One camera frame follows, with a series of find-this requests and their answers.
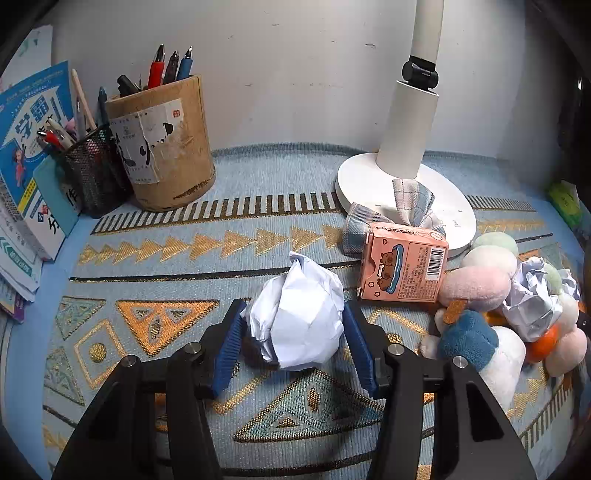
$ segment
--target black pen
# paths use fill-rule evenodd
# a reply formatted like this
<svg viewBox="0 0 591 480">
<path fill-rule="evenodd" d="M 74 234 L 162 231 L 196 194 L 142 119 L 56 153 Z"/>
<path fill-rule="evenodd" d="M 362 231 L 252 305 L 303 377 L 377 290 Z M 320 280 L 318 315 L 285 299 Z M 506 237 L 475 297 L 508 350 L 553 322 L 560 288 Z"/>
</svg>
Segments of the black pen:
<svg viewBox="0 0 591 480">
<path fill-rule="evenodd" d="M 141 91 L 138 86 L 129 80 L 125 75 L 121 75 L 117 79 L 117 83 L 119 83 L 119 93 L 122 97 L 133 95 L 134 93 Z"/>
<path fill-rule="evenodd" d="M 167 83 L 173 83 L 175 77 L 177 76 L 177 66 L 178 66 L 178 51 L 174 51 L 174 53 L 170 56 L 170 60 L 168 61 L 168 66 L 166 67 L 166 73 L 164 74 L 164 81 L 162 82 L 163 85 Z"/>
</svg>

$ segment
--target metal screw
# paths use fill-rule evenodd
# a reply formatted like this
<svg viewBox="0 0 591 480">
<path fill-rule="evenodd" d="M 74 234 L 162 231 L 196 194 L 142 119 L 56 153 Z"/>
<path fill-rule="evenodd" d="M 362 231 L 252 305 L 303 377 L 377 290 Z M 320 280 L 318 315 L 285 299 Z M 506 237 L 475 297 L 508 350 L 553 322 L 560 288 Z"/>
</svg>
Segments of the metal screw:
<svg viewBox="0 0 591 480">
<path fill-rule="evenodd" d="M 191 342 L 184 346 L 185 353 L 189 355 L 195 355 L 201 351 L 201 343 Z"/>
<path fill-rule="evenodd" d="M 121 365 L 124 367 L 132 367 L 135 365 L 137 359 L 138 358 L 135 355 L 125 355 L 125 357 L 121 359 Z"/>
<path fill-rule="evenodd" d="M 468 360 L 466 360 L 464 357 L 460 355 L 455 356 L 452 362 L 458 368 L 465 368 L 468 365 Z"/>
<path fill-rule="evenodd" d="M 391 355 L 402 355 L 404 353 L 404 346 L 400 345 L 400 343 L 391 343 L 388 345 L 388 353 Z"/>
</svg>

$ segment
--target green plush toy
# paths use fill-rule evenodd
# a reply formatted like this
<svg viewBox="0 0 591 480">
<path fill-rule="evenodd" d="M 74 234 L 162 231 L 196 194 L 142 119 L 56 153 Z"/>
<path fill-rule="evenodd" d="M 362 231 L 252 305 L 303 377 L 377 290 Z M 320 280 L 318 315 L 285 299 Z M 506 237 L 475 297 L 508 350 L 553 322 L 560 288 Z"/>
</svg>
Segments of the green plush toy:
<svg viewBox="0 0 591 480">
<path fill-rule="evenodd" d="M 507 235 L 504 232 L 484 233 L 472 242 L 472 247 L 470 247 L 470 250 L 474 250 L 476 247 L 480 247 L 481 245 L 496 245 L 498 247 L 506 248 L 516 257 L 519 255 L 517 242 L 515 242 L 515 239 L 511 235 Z"/>
<path fill-rule="evenodd" d="M 544 271 L 546 272 L 546 282 L 548 282 L 548 292 L 550 295 L 560 295 L 562 293 L 562 278 L 560 278 L 558 270 L 545 261 Z"/>
</svg>

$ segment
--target cartoon girl illustration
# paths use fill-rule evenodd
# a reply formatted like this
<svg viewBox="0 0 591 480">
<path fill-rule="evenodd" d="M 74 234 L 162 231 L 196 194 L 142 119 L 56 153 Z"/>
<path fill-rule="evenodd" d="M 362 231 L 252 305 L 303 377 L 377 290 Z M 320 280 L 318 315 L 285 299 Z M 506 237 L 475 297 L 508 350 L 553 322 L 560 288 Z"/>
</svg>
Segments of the cartoon girl illustration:
<svg viewBox="0 0 591 480">
<path fill-rule="evenodd" d="M 25 187 L 24 180 L 25 180 L 25 149 L 26 146 L 23 145 L 22 149 L 17 147 L 14 151 L 14 162 L 17 164 L 17 172 L 16 172 L 16 181 L 17 187 Z"/>
</svg>

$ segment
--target crumpled paper ball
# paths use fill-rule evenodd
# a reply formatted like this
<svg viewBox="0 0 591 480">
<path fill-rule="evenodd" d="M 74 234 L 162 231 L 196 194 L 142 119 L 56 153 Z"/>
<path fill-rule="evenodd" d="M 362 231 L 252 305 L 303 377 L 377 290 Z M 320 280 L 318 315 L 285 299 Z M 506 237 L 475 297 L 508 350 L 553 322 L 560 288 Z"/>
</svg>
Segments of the crumpled paper ball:
<svg viewBox="0 0 591 480">
<path fill-rule="evenodd" d="M 335 273 L 296 252 L 290 261 L 289 272 L 266 281 L 241 315 L 266 362 L 299 371 L 338 350 L 345 297 Z"/>
<path fill-rule="evenodd" d="M 535 342 L 562 315 L 558 295 L 549 292 L 545 265 L 538 257 L 522 262 L 502 305 L 507 322 L 524 342 Z"/>
</svg>

